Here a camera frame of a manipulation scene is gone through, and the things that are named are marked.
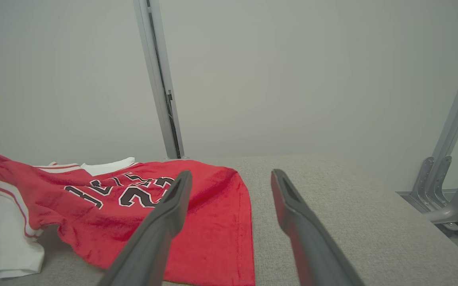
jersey lettering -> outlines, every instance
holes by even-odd
[[[102,195],[109,195],[111,193],[112,187],[104,187],[102,188],[102,183],[98,180],[94,180],[89,182],[91,184],[90,189],[102,194]]]
[[[114,182],[116,183],[116,185],[118,186],[122,186],[121,182],[120,182],[120,179],[116,178],[116,177],[111,177],[111,179],[114,180]]]
[[[98,199],[95,199],[94,197],[91,197],[90,195],[84,193],[82,190],[79,190],[76,187],[73,186],[66,186],[65,190],[68,192],[71,192],[72,194],[76,194],[78,197],[81,199],[85,199],[86,201],[89,201],[95,205],[98,209],[101,209],[103,207],[103,203],[99,201]]]
[[[132,181],[139,181],[139,183],[132,183],[131,185],[138,185],[138,186],[145,186],[149,187],[153,179],[142,179],[136,174],[132,174],[132,172],[126,172],[123,174],[125,177],[131,179]]]
[[[165,188],[165,185],[166,184],[169,184],[169,186],[171,186],[171,184],[174,182],[174,179],[173,178],[169,178],[169,177],[159,177],[158,179],[155,180],[155,182],[153,184],[159,186],[159,187],[162,187],[162,188]]]
[[[138,198],[143,208],[154,208],[155,204],[151,201],[151,194],[140,187],[130,186],[125,189],[120,197],[120,206],[130,207],[134,204],[134,198]]]

basketball jersey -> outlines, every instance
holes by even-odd
[[[254,285],[250,198],[230,168],[176,160],[91,176],[76,164],[29,166],[0,155],[0,195],[17,204],[26,236],[58,224],[62,241],[88,263],[108,268],[183,170],[192,173],[192,190],[164,280]]]

clothing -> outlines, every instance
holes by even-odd
[[[102,164],[86,165],[81,168],[91,175],[115,172],[128,167],[135,162],[129,157],[121,161]],[[76,168],[77,164],[59,165],[56,162],[49,166],[37,166],[46,170],[68,170]],[[0,279],[21,277],[29,274],[40,273],[44,249],[36,242],[36,237],[26,237],[24,232],[24,217],[15,205],[13,198],[9,199],[0,195]]]
[[[132,165],[133,163],[135,163],[135,158],[128,157],[126,159],[122,159],[121,161],[101,165],[87,165],[86,163],[84,163],[80,165],[80,167],[86,170],[89,174],[91,174],[91,176],[98,176],[100,174],[107,174],[110,172],[121,170]]]
[[[49,224],[88,263],[107,268],[180,172],[192,172],[189,209],[164,279],[254,285],[251,210],[238,173],[192,160],[137,163],[91,176],[78,166],[32,167],[0,156],[0,193],[13,197],[27,236]]]

fabric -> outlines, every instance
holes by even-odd
[[[252,201],[256,285],[299,285],[291,241],[278,226],[270,172],[284,170],[366,286],[458,286],[458,247],[358,165],[319,156],[196,158],[234,168]],[[104,272],[62,243],[53,227],[39,238],[42,272],[12,286],[95,286]],[[0,280],[0,286],[8,281]],[[164,281],[163,286],[178,286]]]
[[[80,165],[80,167],[86,170],[89,174],[91,174],[91,176],[98,176],[100,174],[107,174],[110,172],[121,170],[132,165],[133,163],[135,163],[135,158],[128,157],[126,159],[122,159],[121,161],[101,165],[87,165],[86,163],[84,163]]]
[[[101,165],[80,166],[92,176],[115,172],[135,162],[134,157]],[[52,162],[48,170],[76,168],[77,164],[59,165]],[[23,235],[24,218],[13,200],[0,195],[0,278],[21,277],[40,272],[44,259],[43,247]]]
[[[91,176],[74,164],[33,167],[0,156],[0,194],[17,203],[26,236],[58,224],[62,241],[88,263],[107,268],[183,170],[193,176],[189,210],[164,279],[254,285],[250,199],[232,169],[181,160]]]

vertical metal pole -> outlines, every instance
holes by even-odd
[[[147,73],[151,83],[151,91],[155,99],[160,128],[164,139],[165,150],[169,158],[183,157],[183,145],[179,133],[178,117],[175,115],[176,105],[169,105],[172,97],[166,93],[162,78],[162,67],[158,58],[155,31],[148,11],[147,0],[134,0],[135,15],[144,52]]]
[[[159,0],[149,0],[149,11],[151,12],[153,30],[155,35],[155,43],[158,54],[158,61],[160,64],[160,71],[162,75],[163,86],[167,93],[167,99],[169,101],[170,116],[173,121],[173,132],[177,139],[176,148],[180,158],[185,156],[183,150],[183,140],[180,131],[180,122],[178,120],[178,111],[176,108],[176,100],[173,88],[173,79],[171,77],[171,69],[169,68],[169,57],[167,56],[167,47],[165,47],[165,34],[162,26],[162,15],[160,14],[160,2]]]

